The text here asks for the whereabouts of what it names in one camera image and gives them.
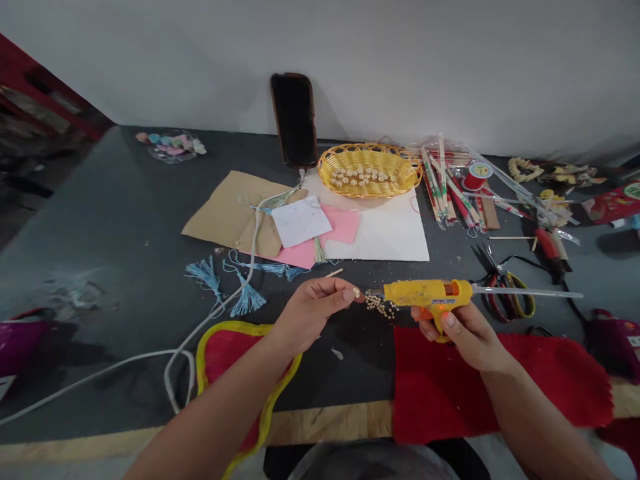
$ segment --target white paper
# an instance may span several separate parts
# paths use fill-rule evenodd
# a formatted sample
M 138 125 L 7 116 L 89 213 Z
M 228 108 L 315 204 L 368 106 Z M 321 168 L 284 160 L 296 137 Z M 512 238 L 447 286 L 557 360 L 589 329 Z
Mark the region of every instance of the white paper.
M 271 211 L 284 248 L 333 230 L 315 195 Z
M 303 188 L 324 205 L 362 214 L 355 242 L 327 240 L 326 258 L 429 261 L 422 217 L 411 207 L 415 190 L 391 199 L 350 199 L 328 190 L 314 171 L 307 172 Z M 417 202 L 413 206 L 419 209 Z

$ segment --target red thread spool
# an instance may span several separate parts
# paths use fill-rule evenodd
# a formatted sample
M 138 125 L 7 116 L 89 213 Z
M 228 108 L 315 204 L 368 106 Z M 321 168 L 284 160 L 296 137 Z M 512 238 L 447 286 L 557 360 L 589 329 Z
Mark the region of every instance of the red thread spool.
M 493 175 L 493 168 L 486 163 L 474 163 L 469 167 L 469 173 L 462 180 L 462 186 L 469 191 L 478 191 L 485 180 Z

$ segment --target yellow basket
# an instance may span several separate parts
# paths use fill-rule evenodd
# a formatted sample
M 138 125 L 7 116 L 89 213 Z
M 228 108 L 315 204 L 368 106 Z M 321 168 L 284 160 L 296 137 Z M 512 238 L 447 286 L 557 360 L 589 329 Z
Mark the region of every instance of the yellow basket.
M 384 181 L 368 180 L 365 185 L 352 185 L 351 180 L 361 182 L 358 176 L 350 176 L 342 186 L 334 172 L 342 170 L 376 170 L 388 176 Z M 326 188 L 338 195 L 350 198 L 391 198 L 402 195 L 420 185 L 422 167 L 408 150 L 384 143 L 345 143 L 332 147 L 322 154 L 318 173 Z

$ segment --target table surface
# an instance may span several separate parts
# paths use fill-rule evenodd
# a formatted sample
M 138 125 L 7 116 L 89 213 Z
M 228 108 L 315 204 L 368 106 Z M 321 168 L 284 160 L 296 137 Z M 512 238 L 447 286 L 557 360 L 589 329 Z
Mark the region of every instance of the table surface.
M 215 254 L 217 245 L 180 235 L 186 221 L 231 169 L 286 185 L 297 182 L 298 172 L 282 164 L 274 136 L 197 131 L 209 153 L 181 165 L 165 165 L 133 138 L 144 130 L 150 129 L 110 130 L 0 255 L 2 318 L 50 306 L 56 308 L 60 321 L 56 330 L 41 339 L 28 368 L 0 406 L 0 417 L 116 361 L 176 348 L 213 304 L 210 292 L 184 277 L 186 264 L 213 253 L 222 290 L 231 293 L 237 287 L 234 274 L 220 268 L 224 253 Z M 329 145 L 320 141 L 319 150 Z M 503 161 L 492 160 L 498 165 Z M 496 180 L 491 186 L 505 196 L 509 193 Z M 587 198 L 582 192 L 571 197 Z M 342 278 L 364 290 L 398 279 L 484 276 L 471 246 L 489 242 L 486 237 L 470 239 L 462 226 L 440 231 L 422 187 L 417 200 L 424 214 L 430 262 L 344 261 L 339 265 L 344 268 Z M 498 216 L 502 230 L 497 235 L 522 235 L 525 224 L 519 218 L 500 210 Z M 567 282 L 572 290 L 585 294 L 577 301 L 582 312 L 588 315 L 594 308 L 604 308 L 634 319 L 638 302 L 631 295 L 632 285 L 640 267 L 635 232 L 614 231 L 607 225 L 567 230 L 582 242 L 580 247 L 565 242 L 574 270 Z M 535 259 L 526 241 L 490 243 L 498 259 L 511 254 Z M 292 283 L 256 271 L 251 283 L 268 303 L 244 320 L 274 322 L 302 281 L 339 267 L 320 265 Z M 524 263 L 510 263 L 509 270 L 531 288 L 558 289 L 548 274 Z M 78 309 L 79 302 L 95 308 Z M 226 319 L 228 314 L 216 321 Z M 396 322 L 412 325 L 407 309 L 396 316 Z M 535 324 L 557 335 L 583 339 L 581 324 L 564 300 L 538 298 L 531 320 L 507 325 L 491 322 L 501 332 L 524 333 Z M 331 349 L 342 352 L 343 360 Z M 138 361 L 83 385 L 0 427 L 0 443 L 163 425 L 173 416 L 162 381 L 167 360 L 162 356 Z M 394 362 L 391 324 L 364 308 L 336 314 L 304 354 L 275 410 L 392 399 Z M 180 360 L 174 372 L 181 399 L 186 390 L 185 365 Z

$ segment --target white wall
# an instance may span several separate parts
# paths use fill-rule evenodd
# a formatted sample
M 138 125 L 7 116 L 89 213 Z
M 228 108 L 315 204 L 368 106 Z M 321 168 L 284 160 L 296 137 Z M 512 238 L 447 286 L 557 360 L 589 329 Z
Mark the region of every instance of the white wall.
M 297 71 L 319 137 L 576 161 L 640 150 L 639 25 L 635 0 L 0 5 L 0 31 L 117 123 L 274 133 L 269 76 Z

